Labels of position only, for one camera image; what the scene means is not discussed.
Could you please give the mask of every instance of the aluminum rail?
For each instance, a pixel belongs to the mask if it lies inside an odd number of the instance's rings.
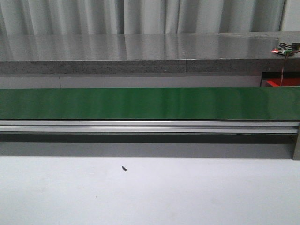
[[[0,132],[297,134],[298,121],[0,120]]]

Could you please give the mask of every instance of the red object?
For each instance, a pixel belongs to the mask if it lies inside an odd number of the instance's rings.
[[[267,84],[269,84],[272,87],[279,87],[280,78],[268,79]],[[300,86],[300,77],[284,78],[282,81],[282,86]]]

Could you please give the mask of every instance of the green belt surface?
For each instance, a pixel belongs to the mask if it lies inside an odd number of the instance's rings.
[[[300,120],[300,88],[0,89],[1,120]]]

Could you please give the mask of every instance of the curtain fold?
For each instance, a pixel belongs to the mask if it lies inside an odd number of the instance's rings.
[[[2,34],[279,31],[285,0],[0,0]]]

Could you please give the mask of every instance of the metal support leg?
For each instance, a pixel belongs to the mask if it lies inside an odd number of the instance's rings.
[[[296,140],[295,152],[293,156],[293,160],[300,160],[300,127],[298,130],[298,137]]]

